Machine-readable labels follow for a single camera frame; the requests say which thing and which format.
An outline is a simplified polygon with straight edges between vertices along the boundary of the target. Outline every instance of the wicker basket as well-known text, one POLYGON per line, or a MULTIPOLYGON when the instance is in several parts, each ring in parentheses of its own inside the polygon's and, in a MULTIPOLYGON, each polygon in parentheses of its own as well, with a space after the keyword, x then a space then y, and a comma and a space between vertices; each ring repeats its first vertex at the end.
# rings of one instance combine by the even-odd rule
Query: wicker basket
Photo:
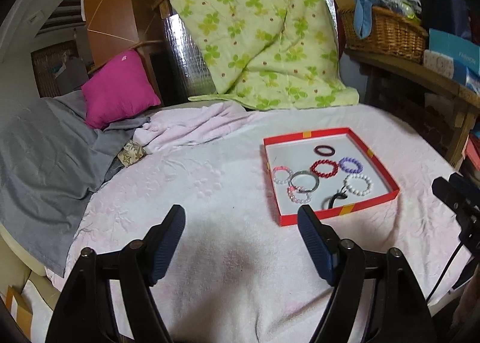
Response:
POLYGON ((350 49, 422 62, 428 34, 411 20, 383 7, 374 6, 371 10, 370 36, 361 40, 353 28, 355 9, 339 9, 338 12, 345 28, 346 45, 350 49))

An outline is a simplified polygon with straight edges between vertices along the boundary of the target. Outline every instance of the blue box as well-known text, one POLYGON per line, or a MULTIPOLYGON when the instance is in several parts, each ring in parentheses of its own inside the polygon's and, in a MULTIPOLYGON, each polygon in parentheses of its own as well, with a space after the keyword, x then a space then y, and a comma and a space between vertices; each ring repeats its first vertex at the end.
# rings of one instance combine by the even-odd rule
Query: blue box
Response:
POLYGON ((480 95, 480 78, 470 68, 453 59, 453 57, 427 49, 423 53, 423 66, 480 95))
POLYGON ((480 47, 474 43, 450 33, 430 29, 429 49, 450 56, 480 75, 480 47))

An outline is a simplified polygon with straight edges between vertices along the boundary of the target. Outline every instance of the gray blanket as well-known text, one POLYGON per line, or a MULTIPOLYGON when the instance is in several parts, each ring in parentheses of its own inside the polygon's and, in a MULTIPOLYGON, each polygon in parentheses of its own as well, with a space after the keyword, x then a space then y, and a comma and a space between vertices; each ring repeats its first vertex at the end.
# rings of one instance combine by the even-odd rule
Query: gray blanket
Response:
POLYGON ((0 222, 63 276, 91 195, 119 171, 114 160, 145 117, 93 130, 81 91, 41 98, 0 133, 0 222))

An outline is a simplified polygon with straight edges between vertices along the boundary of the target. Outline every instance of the white beaded bracelet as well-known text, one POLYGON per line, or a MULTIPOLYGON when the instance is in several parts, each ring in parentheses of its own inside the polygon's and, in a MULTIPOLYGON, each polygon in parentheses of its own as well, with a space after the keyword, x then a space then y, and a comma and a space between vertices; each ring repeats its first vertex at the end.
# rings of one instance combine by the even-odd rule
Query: white beaded bracelet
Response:
POLYGON ((311 201, 311 193, 310 192, 307 192, 305 193, 304 191, 304 188, 303 187, 300 187, 300 186, 289 186, 287 188, 287 193, 290 197, 290 200, 296 204, 308 204, 310 201, 311 201), (295 191, 297 192, 303 192, 305 193, 305 195, 307 196, 305 199, 299 199, 297 197, 295 197, 295 191))
POLYGON ((272 175, 273 175, 273 181, 276 184, 283 185, 285 183, 288 183, 289 180, 291 180, 292 175, 293 175, 293 171, 291 169, 289 169, 287 166, 277 166, 272 170, 272 175), (277 178, 277 171, 286 171, 289 174, 288 178, 278 179, 277 178))
POLYGON ((350 192, 350 193, 353 193, 355 195, 361 195, 361 196, 364 196, 364 195, 367 195, 369 194, 372 190, 373 190, 373 185, 374 183, 371 181, 371 179, 366 176, 365 174, 349 174, 347 175, 347 177, 345 178, 345 180, 343 181, 343 184, 345 185, 345 188, 350 192), (367 183, 367 188, 363 191, 359 191, 359 190, 356 190, 352 185, 350 185, 349 183, 349 180, 351 179, 355 179, 355 178, 358 178, 358 179, 363 179, 366 183, 367 183))

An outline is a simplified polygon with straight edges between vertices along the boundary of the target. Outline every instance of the white bed sheet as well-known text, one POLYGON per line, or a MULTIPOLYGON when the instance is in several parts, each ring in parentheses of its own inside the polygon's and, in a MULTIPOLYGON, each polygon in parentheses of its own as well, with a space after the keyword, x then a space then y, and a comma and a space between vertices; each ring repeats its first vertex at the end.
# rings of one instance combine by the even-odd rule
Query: white bed sheet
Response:
MULTIPOLYGON (((152 295, 172 338, 195 342, 308 342, 331 293, 316 273, 296 226, 279 227, 265 164, 264 137, 350 127, 400 186, 391 202, 323 220, 340 238, 367 250, 392 246, 406 255, 427 295, 458 244, 452 212, 431 192, 452 167, 411 127, 368 106, 271 111, 225 138, 166 155, 148 155, 97 192, 70 248, 66 275, 80 250, 119 250, 160 223, 173 204, 186 227, 152 295)), ((462 249, 430 304, 455 283, 462 249)), ((49 272, 55 287, 64 279, 49 272)), ((131 337, 118 282, 112 297, 119 331, 131 337)), ((359 312, 351 342, 361 340, 359 312)))

